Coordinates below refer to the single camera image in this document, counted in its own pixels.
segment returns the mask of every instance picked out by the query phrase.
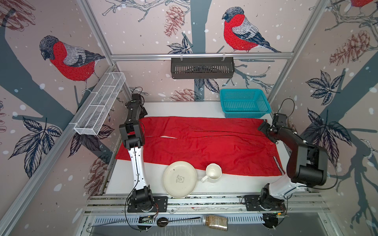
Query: white mug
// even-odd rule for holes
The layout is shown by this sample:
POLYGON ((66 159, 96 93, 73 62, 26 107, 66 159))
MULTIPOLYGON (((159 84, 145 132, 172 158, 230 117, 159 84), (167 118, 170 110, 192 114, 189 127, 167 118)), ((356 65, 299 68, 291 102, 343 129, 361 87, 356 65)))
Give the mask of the white mug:
POLYGON ((222 168, 215 164, 211 163, 206 167, 206 176, 201 179, 202 183, 208 181, 210 183, 215 183, 222 176, 222 168))

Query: gray floor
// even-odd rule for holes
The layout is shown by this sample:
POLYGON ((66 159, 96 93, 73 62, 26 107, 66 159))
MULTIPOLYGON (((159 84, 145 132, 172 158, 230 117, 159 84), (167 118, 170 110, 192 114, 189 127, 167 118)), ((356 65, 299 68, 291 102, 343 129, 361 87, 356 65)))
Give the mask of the gray floor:
POLYGON ((228 231, 210 229, 202 225, 152 227, 139 232, 129 226, 99 226, 90 236, 327 236, 317 213, 290 213, 277 230, 269 230, 262 224, 229 224, 228 231))

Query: teal plastic basket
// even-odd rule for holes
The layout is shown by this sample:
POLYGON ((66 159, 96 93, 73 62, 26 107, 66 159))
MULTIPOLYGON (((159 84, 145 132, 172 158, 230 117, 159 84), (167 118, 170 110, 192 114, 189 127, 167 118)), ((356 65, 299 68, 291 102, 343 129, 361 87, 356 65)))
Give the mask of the teal plastic basket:
POLYGON ((226 118, 260 118, 272 111, 260 89, 222 89, 220 104, 226 118))

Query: black mounting plate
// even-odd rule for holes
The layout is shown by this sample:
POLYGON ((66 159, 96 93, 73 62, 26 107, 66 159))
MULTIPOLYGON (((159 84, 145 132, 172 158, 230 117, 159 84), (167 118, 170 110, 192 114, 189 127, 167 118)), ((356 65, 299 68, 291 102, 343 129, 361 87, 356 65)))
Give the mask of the black mounting plate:
MULTIPOLYGON (((264 208, 260 206, 259 202, 260 195, 245 195, 245 207, 247 208, 247 211, 265 211, 264 208)), ((281 204, 280 206, 273 207, 271 211, 283 211, 282 209, 286 209, 285 204, 281 204)))
MULTIPOLYGON (((162 197, 162 196, 153 196, 153 201, 158 204, 159 206, 159 212, 167 212, 167 205, 168 205, 168 197, 162 197)), ((141 209, 136 209, 133 205, 129 205, 127 207, 128 213, 146 213, 142 211, 141 209)), ((152 210, 149 212, 157 212, 156 206, 152 207, 152 210)))

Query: gray hanging basket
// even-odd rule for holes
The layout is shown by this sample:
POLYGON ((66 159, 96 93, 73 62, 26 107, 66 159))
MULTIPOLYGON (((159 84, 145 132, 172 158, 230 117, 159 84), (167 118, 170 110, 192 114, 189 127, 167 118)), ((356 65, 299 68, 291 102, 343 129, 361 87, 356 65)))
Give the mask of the gray hanging basket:
POLYGON ((235 72, 233 57, 185 57, 171 59, 174 79, 229 79, 235 72))

